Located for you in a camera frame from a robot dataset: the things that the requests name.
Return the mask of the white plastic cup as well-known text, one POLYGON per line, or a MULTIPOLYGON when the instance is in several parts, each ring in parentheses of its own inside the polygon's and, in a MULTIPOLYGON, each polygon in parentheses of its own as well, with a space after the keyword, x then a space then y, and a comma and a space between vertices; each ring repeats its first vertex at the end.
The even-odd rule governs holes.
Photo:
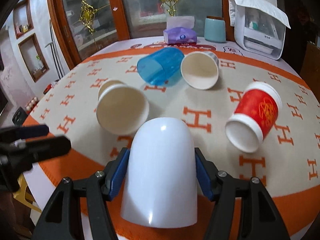
POLYGON ((197 222, 194 141, 175 118, 155 118, 137 131, 127 166, 121 217, 152 228, 197 222))

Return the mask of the red paper cup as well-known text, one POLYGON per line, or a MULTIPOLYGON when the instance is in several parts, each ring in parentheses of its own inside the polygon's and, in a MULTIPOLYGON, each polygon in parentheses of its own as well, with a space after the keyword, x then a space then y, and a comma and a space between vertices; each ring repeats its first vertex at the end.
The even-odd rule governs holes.
POLYGON ((282 107, 280 95, 271 85, 258 81, 250 83, 226 122, 227 139, 242 152, 256 152, 282 107))

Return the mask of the brown sleeve paper cup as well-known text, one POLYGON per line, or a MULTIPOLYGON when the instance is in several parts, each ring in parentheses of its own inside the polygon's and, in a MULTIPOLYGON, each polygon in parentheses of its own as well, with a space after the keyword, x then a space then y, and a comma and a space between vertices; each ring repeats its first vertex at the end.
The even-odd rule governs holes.
POLYGON ((119 80, 107 80, 99 88, 97 121, 112 134, 134 133, 146 122, 149 110, 144 93, 119 80))

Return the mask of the blue translucent plastic cup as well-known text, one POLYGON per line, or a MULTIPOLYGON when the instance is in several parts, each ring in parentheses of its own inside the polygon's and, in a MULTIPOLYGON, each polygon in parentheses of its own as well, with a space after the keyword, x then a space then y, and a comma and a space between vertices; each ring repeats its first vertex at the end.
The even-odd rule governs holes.
POLYGON ((137 62, 137 72, 148 84, 162 86, 172 78, 181 67, 184 53, 174 47, 158 50, 137 62))

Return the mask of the grey checkered paper cup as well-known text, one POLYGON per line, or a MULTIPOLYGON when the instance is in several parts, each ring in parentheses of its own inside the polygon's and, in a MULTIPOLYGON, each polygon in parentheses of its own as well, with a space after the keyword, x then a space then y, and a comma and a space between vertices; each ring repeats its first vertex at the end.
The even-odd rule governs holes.
POLYGON ((180 70, 189 86, 208 90, 213 88, 219 79, 219 59, 211 51, 195 51, 184 57, 180 70))

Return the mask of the red egg carton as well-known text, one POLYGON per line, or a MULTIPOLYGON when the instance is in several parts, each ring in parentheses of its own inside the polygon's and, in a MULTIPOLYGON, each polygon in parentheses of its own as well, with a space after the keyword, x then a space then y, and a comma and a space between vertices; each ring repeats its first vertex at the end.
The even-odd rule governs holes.
POLYGON ((39 99, 38 97, 34 97, 32 98, 25 106, 25 111, 27 114, 29 114, 30 112, 33 111, 33 109, 36 107, 36 105, 38 104, 39 99))

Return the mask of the orange H-pattern blanket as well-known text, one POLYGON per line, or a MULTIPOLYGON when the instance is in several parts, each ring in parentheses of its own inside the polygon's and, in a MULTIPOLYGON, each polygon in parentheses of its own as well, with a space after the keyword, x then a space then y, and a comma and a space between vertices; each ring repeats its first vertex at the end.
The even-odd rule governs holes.
POLYGON ((145 163, 168 162, 161 174, 178 169, 187 154, 184 139, 192 139, 203 155, 232 176, 257 176, 272 196, 289 235, 302 237, 319 213, 319 102, 300 77, 271 64, 244 56, 217 52, 219 79, 209 90, 197 90, 185 81, 163 86, 145 83, 137 62, 155 48, 98 54, 63 77, 37 104, 26 125, 46 124, 50 136, 65 135, 72 144, 64 157, 43 161, 25 173, 37 205, 43 209, 60 180, 86 178, 131 146, 134 133, 112 134, 97 120, 98 92, 108 81, 137 89, 149 103, 148 122, 173 121, 169 137, 174 150, 148 152, 145 163), (227 139, 225 124, 252 82, 271 85, 283 107, 259 150, 248 154, 227 139))

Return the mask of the wooden glass sliding door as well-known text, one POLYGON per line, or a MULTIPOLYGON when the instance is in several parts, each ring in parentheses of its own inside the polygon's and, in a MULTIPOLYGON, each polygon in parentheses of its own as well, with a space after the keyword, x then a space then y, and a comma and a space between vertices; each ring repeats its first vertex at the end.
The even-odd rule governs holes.
POLYGON ((204 35, 207 18, 227 20, 228 0, 48 0, 69 69, 117 41, 161 36, 171 16, 194 16, 204 35))

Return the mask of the white printed tablecloth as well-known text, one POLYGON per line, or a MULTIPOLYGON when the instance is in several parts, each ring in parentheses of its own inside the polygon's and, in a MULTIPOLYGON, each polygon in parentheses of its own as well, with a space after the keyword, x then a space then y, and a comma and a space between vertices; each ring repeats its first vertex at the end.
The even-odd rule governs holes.
MULTIPOLYGON (((197 38, 198 47, 202 47, 203 49, 209 49, 211 47, 215 47, 217 51, 226 52, 230 54, 242 55, 248 58, 256 59, 265 63, 269 63, 273 66, 276 66, 286 72, 289 72, 295 76, 299 76, 299 73, 296 72, 289 64, 287 64, 283 59, 273 60, 268 57, 252 53, 250 51, 243 50, 237 43, 232 41, 227 41, 225 43, 216 43, 210 42, 204 39, 204 37, 197 38)), ((166 46, 164 43, 163 36, 153 36, 153 37, 142 37, 142 38, 134 38, 130 40, 123 40, 114 42, 113 44, 106 46, 105 48, 99 50, 95 55, 105 54, 120 50, 126 50, 130 48, 144 48, 147 46, 151 47, 162 47, 166 46)))

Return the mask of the white sterilizer box appliance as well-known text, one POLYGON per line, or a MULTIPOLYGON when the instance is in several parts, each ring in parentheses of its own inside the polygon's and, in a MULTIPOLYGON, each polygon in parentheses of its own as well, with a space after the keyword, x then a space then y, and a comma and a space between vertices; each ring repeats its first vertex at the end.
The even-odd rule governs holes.
POLYGON ((289 28, 277 19, 257 9, 237 6, 233 28, 234 39, 244 50, 280 59, 289 28))

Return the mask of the purple tissue pack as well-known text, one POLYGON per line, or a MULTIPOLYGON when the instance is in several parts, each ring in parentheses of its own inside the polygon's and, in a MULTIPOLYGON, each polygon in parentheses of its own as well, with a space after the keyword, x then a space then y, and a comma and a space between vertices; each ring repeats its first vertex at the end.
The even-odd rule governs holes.
POLYGON ((167 26, 163 31, 166 44, 196 43, 197 33, 193 30, 194 16, 167 17, 167 26))

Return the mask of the teal canister with brown lid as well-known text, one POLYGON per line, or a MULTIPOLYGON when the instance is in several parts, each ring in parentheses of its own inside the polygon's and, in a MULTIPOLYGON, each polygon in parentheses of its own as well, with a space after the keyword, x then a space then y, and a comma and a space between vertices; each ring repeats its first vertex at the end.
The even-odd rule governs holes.
POLYGON ((226 42, 226 24, 219 18, 207 17, 204 24, 204 38, 210 42, 226 42))

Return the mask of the white cloth on appliance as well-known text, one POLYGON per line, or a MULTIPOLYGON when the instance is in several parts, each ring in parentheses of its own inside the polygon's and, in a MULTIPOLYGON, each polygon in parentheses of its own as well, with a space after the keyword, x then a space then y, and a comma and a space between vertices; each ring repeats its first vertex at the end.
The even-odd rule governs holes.
POLYGON ((229 4, 229 19, 231 27, 235 26, 236 7, 246 7, 260 10, 273 18, 280 21, 287 28, 291 28, 289 19, 285 12, 274 6, 272 3, 266 0, 228 0, 229 4))

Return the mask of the wall niche wooden frame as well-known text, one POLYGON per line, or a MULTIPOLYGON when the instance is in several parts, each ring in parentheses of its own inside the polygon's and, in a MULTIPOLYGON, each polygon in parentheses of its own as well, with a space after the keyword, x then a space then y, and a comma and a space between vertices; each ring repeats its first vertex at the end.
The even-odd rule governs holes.
POLYGON ((18 44, 22 59, 34 82, 49 71, 48 64, 45 61, 39 42, 35 34, 31 34, 18 44))

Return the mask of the upper wall niche frame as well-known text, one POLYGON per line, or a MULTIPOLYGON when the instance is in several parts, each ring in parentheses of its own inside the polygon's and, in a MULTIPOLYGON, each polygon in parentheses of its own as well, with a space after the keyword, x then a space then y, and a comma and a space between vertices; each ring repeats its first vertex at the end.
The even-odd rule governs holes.
POLYGON ((31 18, 30 0, 18 2, 13 9, 12 16, 17 39, 34 28, 31 18))

